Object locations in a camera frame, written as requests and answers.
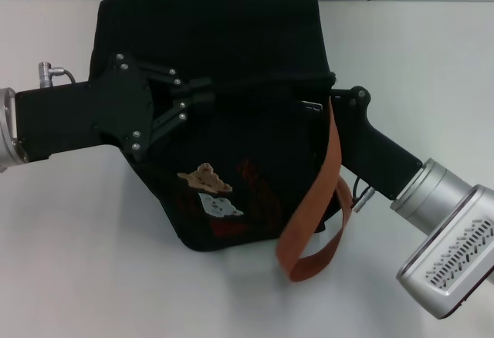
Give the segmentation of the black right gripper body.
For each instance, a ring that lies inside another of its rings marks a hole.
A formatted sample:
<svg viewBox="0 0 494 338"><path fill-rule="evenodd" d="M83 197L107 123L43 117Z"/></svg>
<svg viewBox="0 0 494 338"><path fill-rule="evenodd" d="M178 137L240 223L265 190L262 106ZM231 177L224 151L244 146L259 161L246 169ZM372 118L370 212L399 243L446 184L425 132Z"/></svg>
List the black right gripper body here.
<svg viewBox="0 0 494 338"><path fill-rule="evenodd" d="M415 155L375 129L367 118L370 93L362 86L331 90L343 166L394 200L422 168Z"/></svg>

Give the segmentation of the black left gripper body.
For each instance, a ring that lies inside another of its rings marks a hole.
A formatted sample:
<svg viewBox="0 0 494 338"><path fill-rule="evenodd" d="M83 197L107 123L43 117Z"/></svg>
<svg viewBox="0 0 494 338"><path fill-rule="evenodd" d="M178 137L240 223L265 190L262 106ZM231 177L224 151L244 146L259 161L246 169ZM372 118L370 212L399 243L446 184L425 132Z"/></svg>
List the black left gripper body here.
<svg viewBox="0 0 494 338"><path fill-rule="evenodd" d="M141 161L151 143L154 102L137 62L122 53L97 78L17 93L15 115L29 161L100 145Z"/></svg>

